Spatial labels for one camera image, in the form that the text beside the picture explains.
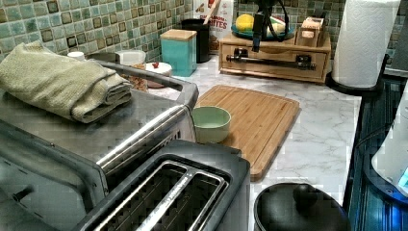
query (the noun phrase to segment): bamboo cutting board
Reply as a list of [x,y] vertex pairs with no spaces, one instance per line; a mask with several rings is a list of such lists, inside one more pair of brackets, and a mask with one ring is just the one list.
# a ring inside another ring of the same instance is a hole
[[230,134],[221,144],[242,151],[251,165],[251,181],[262,179],[299,111],[294,100],[223,85],[199,97],[195,107],[201,106],[217,106],[231,114]]

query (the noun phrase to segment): light green bowl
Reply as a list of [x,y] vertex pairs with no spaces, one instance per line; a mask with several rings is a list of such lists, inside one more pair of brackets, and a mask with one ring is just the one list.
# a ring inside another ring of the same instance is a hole
[[192,110],[197,142],[221,142],[227,138],[231,115],[218,107],[200,107]]

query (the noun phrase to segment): green towel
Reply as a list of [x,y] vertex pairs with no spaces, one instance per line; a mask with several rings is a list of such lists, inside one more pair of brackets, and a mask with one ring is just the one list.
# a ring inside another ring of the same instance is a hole
[[130,100],[129,81],[93,61],[21,43],[0,63],[0,88],[56,115],[89,123]]

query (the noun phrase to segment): lid knob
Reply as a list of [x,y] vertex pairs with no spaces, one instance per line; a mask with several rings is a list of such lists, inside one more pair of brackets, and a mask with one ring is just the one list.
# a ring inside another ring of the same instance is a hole
[[305,210],[316,203],[318,192],[308,184],[300,184],[293,189],[293,199],[298,211]]

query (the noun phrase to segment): white countertop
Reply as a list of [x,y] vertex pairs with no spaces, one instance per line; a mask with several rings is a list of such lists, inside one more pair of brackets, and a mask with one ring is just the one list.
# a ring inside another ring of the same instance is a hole
[[[311,83],[220,74],[218,56],[199,64],[191,77],[176,78],[196,83],[200,95],[215,85],[228,85],[276,94],[300,103],[298,118],[266,176],[251,183],[248,230],[253,230],[252,211],[257,195],[277,183],[308,183],[343,204],[361,97]],[[171,99],[179,94],[170,89],[149,91]]]

